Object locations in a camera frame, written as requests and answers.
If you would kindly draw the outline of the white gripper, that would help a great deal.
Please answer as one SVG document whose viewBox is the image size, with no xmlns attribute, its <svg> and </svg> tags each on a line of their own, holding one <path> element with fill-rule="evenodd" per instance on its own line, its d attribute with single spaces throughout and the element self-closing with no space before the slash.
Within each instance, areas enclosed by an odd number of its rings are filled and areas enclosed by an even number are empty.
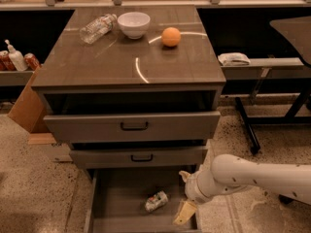
<svg viewBox="0 0 311 233">
<path fill-rule="evenodd" d="M 175 225 L 184 225 L 191 219 L 197 210 L 195 204 L 210 202 L 215 196 L 226 193 L 226 186 L 216 182 L 212 172 L 208 169 L 193 174 L 180 171 L 179 175 L 185 183 L 185 194 L 190 200 L 180 202 L 173 220 Z"/>
</svg>

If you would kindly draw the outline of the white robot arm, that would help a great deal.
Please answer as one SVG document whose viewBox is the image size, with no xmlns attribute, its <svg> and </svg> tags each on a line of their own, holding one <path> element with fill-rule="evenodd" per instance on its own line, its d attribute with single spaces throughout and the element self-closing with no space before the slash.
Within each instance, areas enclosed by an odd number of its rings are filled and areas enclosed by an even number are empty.
<svg viewBox="0 0 311 233">
<path fill-rule="evenodd" d="M 173 223 L 186 224 L 199 205 L 215 196 L 258 186 L 293 200 L 311 204 L 311 166 L 255 163 L 231 154 L 216 156 L 209 168 L 195 173 L 180 171 L 185 183 L 186 201 L 180 203 Z"/>
</svg>

